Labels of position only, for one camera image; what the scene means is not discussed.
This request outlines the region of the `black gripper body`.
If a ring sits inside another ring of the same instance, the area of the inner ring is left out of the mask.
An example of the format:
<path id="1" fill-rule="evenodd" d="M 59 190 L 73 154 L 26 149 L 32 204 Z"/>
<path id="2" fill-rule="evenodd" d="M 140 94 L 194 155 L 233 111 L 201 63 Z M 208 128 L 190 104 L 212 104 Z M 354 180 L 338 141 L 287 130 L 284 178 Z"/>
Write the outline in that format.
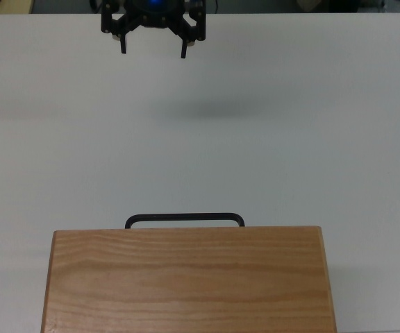
<path id="1" fill-rule="evenodd" d="M 128 22 L 135 26 L 144 26 L 147 28 L 169 28 L 179 25 L 183 18 L 182 10 L 170 11 L 145 11 L 134 8 L 127 11 Z"/>

